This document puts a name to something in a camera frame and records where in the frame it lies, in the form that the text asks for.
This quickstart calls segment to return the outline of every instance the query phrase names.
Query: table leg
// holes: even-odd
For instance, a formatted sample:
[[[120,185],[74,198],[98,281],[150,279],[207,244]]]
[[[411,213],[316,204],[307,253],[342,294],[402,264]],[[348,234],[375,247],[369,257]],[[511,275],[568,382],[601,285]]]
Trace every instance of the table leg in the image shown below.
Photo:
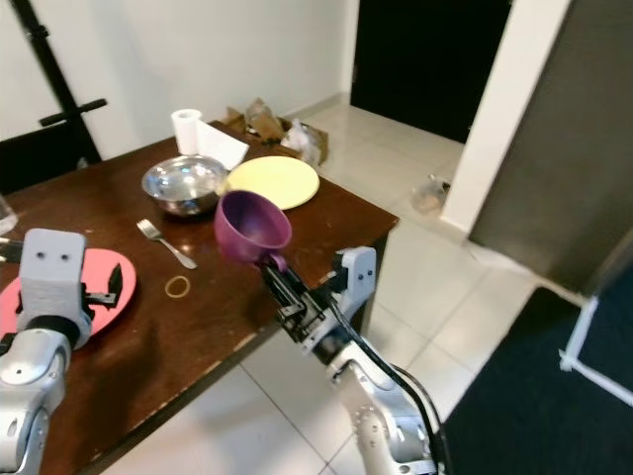
[[[376,249],[376,282],[378,283],[378,279],[380,278],[380,269],[383,265],[383,257],[385,256],[385,248],[387,247],[387,239],[389,237],[389,233],[386,235],[379,237],[373,244],[372,247]],[[369,329],[369,320],[372,315],[372,310],[374,309],[374,295],[365,302],[365,304],[358,309],[354,317],[352,317],[352,327],[362,335],[367,335],[367,330]]]

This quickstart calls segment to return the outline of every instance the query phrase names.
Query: floor tile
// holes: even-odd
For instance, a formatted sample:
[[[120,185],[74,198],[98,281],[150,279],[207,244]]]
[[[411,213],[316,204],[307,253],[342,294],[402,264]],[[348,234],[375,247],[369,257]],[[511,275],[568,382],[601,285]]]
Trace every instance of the floor tile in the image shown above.
[[[242,365],[324,460],[352,434],[347,412],[323,366],[314,356],[301,355],[284,332],[266,341]]]
[[[493,269],[433,340],[453,358],[479,371],[532,294],[536,279]]]
[[[103,473],[203,475],[196,447],[191,443],[197,438],[198,434],[189,421],[182,413],[177,414]]]
[[[332,104],[331,106],[325,107],[319,111],[316,111],[307,117],[302,117],[302,122],[306,124],[310,124],[313,121],[319,121],[322,119],[346,117],[348,109],[349,109],[349,105],[344,104],[342,102],[338,104]]]
[[[454,226],[443,222],[440,219],[441,209],[434,210],[430,213],[420,213],[411,203],[411,193],[399,200],[395,205],[389,208],[389,211],[399,218],[406,218],[409,221],[422,226],[439,238],[450,241],[454,244],[461,245],[466,241],[467,236]]]
[[[327,465],[318,475],[336,475],[336,472],[334,472],[331,467]]]
[[[428,338],[379,304],[374,304],[367,339],[383,358],[403,368],[408,368],[428,344]]]
[[[241,367],[183,413],[195,436],[178,443],[196,449],[205,474],[317,475],[325,465]]]
[[[478,262],[483,263],[486,267],[512,270],[525,275],[533,275],[532,271],[524,265],[521,265],[508,256],[496,252],[488,247],[483,247],[481,245],[475,244],[472,241],[467,241],[464,245],[468,249],[470,254]]]
[[[353,437],[350,437],[340,451],[329,462],[336,475],[363,475],[365,465]]]
[[[328,137],[328,159],[331,156],[338,156],[343,154],[346,156],[350,151],[365,142],[360,137],[352,136],[351,134],[330,134]]]
[[[374,140],[405,155],[433,162],[433,171],[455,163],[464,150],[462,143],[414,127],[390,128]]]
[[[385,132],[389,132],[392,134],[413,134],[419,132],[420,129],[414,126],[410,126],[409,124],[405,124],[404,122],[398,122],[393,119],[386,119],[383,130]]]
[[[368,201],[389,207],[432,171],[432,166],[389,148],[362,142],[345,154],[334,154],[322,174]]]
[[[475,379],[472,371],[433,343],[415,359],[408,371],[428,391],[442,421],[448,418]]]
[[[327,132],[329,148],[336,146],[341,139],[363,141],[362,137],[349,134],[347,128],[347,116],[332,113],[330,110],[323,111],[304,120],[317,129]]]
[[[424,336],[434,336],[487,268],[460,245],[407,219],[390,234],[376,298]]]
[[[304,120],[306,124],[331,135],[347,134],[362,139],[375,137],[384,129],[387,121],[381,116],[350,106],[333,106]]]
[[[439,168],[434,171],[435,175],[451,183],[453,178],[455,178],[460,158],[461,155],[457,157],[452,155],[442,160]]]

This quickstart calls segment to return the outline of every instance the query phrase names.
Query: pink plate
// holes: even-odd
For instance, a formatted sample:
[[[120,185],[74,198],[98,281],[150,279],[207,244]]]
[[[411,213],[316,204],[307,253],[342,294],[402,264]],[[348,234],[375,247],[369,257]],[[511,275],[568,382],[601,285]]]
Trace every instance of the pink plate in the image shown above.
[[[100,332],[110,324],[132,298],[136,286],[136,271],[132,263],[122,254],[109,249],[86,249],[81,280],[88,292],[108,292],[108,280],[117,264],[123,273],[123,292],[115,309],[101,305],[91,305],[95,311],[92,334]],[[16,309],[18,308],[20,279],[14,279],[0,294],[0,335],[16,330]]]

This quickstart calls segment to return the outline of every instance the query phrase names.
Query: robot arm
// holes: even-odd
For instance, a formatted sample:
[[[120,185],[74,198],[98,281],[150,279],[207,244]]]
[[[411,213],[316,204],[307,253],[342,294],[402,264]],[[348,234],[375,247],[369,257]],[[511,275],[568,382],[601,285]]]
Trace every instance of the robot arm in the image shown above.
[[[113,271],[109,293],[87,294],[81,283],[85,248],[85,237],[76,233],[27,233],[18,332],[0,342],[0,474],[40,472],[48,420],[64,397],[70,353],[92,332],[88,305],[117,305],[121,268]]]
[[[313,353],[349,413],[368,475],[434,474],[443,468],[424,406],[348,321],[375,288],[376,251],[340,251],[325,285],[309,290],[291,269],[262,267],[282,308],[278,320]]]

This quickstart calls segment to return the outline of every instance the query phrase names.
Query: wooden table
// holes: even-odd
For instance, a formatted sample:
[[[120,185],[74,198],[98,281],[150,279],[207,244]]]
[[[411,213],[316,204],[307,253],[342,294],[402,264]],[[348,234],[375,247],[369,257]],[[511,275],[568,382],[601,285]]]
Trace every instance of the wooden table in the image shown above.
[[[12,238],[34,227],[83,233],[89,246],[126,255],[138,276],[122,316],[73,353],[66,397],[51,420],[43,474],[103,470],[277,329],[277,307],[258,272],[219,255],[213,214],[178,220],[143,195],[145,171],[176,153],[169,139],[8,197],[20,218]],[[247,157],[269,154],[293,153],[252,142]],[[330,270],[338,249],[374,245],[382,260],[398,221],[324,179],[311,201],[287,216],[294,236],[284,254],[309,286]],[[162,245],[147,240],[136,228],[142,218],[199,268],[185,269]],[[0,285],[17,273],[17,265],[5,265]],[[191,291],[174,300],[163,289],[179,274],[191,281]]]

